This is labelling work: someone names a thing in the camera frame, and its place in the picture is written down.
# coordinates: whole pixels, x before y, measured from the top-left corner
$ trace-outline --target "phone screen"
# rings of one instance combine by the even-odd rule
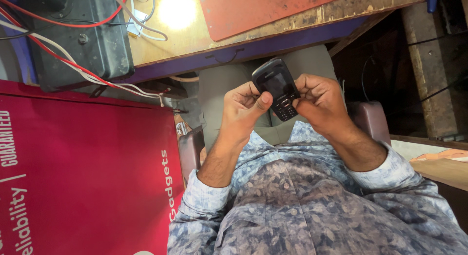
[[[276,74],[274,77],[263,83],[264,89],[272,94],[273,98],[279,98],[290,92],[294,92],[294,89],[290,84],[287,84],[281,73]]]

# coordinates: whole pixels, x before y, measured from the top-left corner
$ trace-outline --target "screw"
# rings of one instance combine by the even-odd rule
[[[82,45],[86,44],[89,41],[89,37],[85,34],[79,34],[78,42]]]

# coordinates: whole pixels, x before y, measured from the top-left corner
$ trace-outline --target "chair armrest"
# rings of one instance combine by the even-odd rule
[[[203,129],[196,127],[179,138],[179,155],[185,183],[193,169],[200,169],[200,152],[205,147]]]
[[[348,106],[348,110],[351,119],[361,130],[374,140],[392,146],[387,119],[378,101],[355,102]]]

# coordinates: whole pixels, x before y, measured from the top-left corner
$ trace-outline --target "workbench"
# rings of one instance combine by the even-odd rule
[[[156,0],[155,14],[146,25],[165,32],[169,39],[161,42],[130,37],[135,74],[120,82],[139,83],[341,40],[331,49],[333,55],[391,11],[424,0],[336,0],[219,42],[208,34],[200,1],[191,1],[191,6],[185,2],[180,7],[177,1],[167,6],[167,1]],[[151,7],[151,0],[135,1],[135,8],[144,13]],[[176,27],[176,23],[168,25],[171,17],[187,24],[184,28]]]

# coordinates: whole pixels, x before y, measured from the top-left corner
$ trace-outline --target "shirt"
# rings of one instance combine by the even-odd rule
[[[229,186],[192,171],[167,253],[468,254],[437,185],[383,145],[381,166],[353,172],[308,123],[277,146],[253,132]]]

